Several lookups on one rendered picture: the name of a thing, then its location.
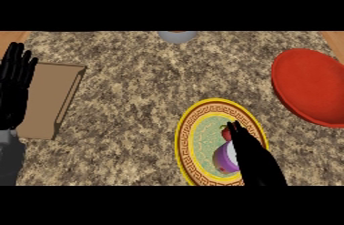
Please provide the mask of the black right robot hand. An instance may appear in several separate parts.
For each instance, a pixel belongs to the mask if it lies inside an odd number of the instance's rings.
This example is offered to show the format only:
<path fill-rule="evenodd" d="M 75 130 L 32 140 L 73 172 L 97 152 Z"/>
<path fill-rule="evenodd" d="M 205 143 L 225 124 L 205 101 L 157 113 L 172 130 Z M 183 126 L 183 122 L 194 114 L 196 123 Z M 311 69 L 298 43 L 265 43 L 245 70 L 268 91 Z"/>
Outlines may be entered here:
<path fill-rule="evenodd" d="M 237 121 L 227 123 L 242 179 L 248 187 L 286 187 L 276 159 Z"/>

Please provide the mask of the yellow patterned plate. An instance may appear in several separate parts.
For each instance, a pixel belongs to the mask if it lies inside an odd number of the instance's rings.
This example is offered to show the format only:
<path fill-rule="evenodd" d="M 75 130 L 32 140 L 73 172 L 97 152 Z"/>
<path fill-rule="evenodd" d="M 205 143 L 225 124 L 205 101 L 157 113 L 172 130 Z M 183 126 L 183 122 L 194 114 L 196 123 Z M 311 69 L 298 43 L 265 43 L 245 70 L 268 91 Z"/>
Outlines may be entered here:
<path fill-rule="evenodd" d="M 242 186 L 240 171 L 221 174 L 212 163 L 215 149 L 224 143 L 219 126 L 239 121 L 248 133 L 268 148 L 267 138 L 258 120 L 248 110 L 222 98 L 199 101 L 180 118 L 174 132 L 174 155 L 177 165 L 190 185 Z"/>

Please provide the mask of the red bowl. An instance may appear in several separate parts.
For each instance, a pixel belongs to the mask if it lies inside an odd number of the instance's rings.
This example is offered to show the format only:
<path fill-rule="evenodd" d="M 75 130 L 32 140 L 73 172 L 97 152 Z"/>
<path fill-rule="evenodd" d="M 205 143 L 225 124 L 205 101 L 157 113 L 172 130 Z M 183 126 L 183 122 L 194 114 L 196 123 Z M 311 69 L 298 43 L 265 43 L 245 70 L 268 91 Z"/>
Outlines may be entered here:
<path fill-rule="evenodd" d="M 271 64 L 276 97 L 310 123 L 344 128 L 344 65 L 305 48 L 284 50 Z"/>

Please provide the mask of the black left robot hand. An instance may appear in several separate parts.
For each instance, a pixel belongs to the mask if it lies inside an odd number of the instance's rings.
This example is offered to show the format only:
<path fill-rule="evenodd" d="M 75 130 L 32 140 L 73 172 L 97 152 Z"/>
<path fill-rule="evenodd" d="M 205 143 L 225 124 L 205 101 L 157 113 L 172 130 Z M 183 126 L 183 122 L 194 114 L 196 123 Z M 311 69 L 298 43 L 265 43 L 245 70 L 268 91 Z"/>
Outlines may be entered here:
<path fill-rule="evenodd" d="M 23 43 L 11 42 L 0 62 L 0 130 L 14 129 L 23 121 L 35 66 Z"/>

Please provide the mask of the grey rounded object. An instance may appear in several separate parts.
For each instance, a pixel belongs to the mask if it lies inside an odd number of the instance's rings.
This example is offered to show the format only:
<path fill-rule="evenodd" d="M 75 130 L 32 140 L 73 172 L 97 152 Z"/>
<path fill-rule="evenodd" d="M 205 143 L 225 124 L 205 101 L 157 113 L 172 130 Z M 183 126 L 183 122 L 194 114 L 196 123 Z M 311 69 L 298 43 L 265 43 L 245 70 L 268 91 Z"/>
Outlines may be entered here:
<path fill-rule="evenodd" d="M 156 33 L 160 39 L 172 44 L 186 43 L 197 34 L 196 31 L 181 31 L 181 32 L 157 31 Z"/>

